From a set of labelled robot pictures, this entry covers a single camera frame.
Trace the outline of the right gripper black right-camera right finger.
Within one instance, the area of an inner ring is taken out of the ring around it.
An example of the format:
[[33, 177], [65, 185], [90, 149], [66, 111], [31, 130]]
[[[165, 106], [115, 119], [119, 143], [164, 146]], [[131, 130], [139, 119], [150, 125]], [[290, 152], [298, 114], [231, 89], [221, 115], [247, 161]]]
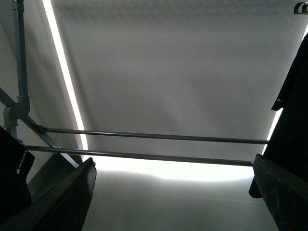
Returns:
[[308, 183], [266, 157], [257, 154], [255, 181], [278, 230], [308, 229]]

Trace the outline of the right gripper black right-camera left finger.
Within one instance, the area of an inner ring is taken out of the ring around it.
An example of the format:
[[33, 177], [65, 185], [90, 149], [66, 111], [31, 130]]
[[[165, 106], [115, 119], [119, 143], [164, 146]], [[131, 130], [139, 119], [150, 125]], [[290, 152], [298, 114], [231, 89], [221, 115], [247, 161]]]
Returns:
[[2, 231], [80, 231], [95, 186], [97, 170], [88, 158], [39, 199], [0, 225]]

